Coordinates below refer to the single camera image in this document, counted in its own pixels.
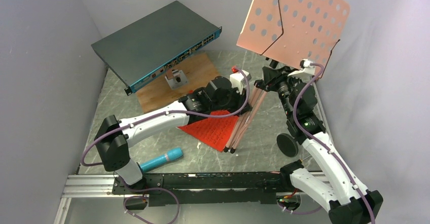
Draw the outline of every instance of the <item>round black object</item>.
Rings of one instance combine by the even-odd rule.
[[[287,157],[295,157],[299,153],[299,146],[296,140],[288,134],[279,134],[276,138],[279,149]]]

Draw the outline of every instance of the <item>wooden board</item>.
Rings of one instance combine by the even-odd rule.
[[[205,87],[209,81],[220,76],[220,73],[205,53],[191,56],[173,67],[173,69],[182,70],[187,76],[188,84],[172,90],[163,75],[138,90],[136,95],[145,113],[169,105],[190,91]]]

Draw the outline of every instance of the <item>red mat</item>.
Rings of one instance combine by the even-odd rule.
[[[226,115],[228,113],[226,110],[214,111],[211,115]],[[238,118],[238,116],[222,119],[207,118],[178,128],[221,152],[226,146]]]

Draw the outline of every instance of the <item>floor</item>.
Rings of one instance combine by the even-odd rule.
[[[206,53],[223,76],[228,76],[231,73],[230,68],[237,65],[249,71],[254,81],[261,79],[261,68],[269,64],[264,57],[250,51],[206,51]],[[94,139],[105,117],[115,115],[117,119],[123,119],[143,113],[136,96],[127,96],[124,88],[125,85],[112,71],[108,70],[87,144]],[[285,114],[277,94],[272,92],[268,93],[234,154],[220,153],[204,143],[199,144],[197,139],[183,131],[172,128],[130,148],[130,155],[133,160],[143,163],[165,154],[172,148],[181,147],[184,152],[183,158],[165,164],[152,172],[278,171],[280,167],[309,155],[308,152],[300,149],[295,158],[288,158],[279,150],[276,137],[279,133],[288,133],[285,122]],[[94,148],[88,153],[86,162],[99,161],[100,158]],[[313,158],[307,158],[304,165],[309,171],[320,171]],[[81,167],[80,170],[80,174],[103,173],[106,173],[103,166]]]

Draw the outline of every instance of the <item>pink perforated panel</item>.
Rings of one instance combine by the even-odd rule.
[[[266,52],[281,35],[278,0],[253,0],[237,45],[295,68],[303,58],[325,65],[349,5],[344,0],[280,0],[279,4],[284,34]]]

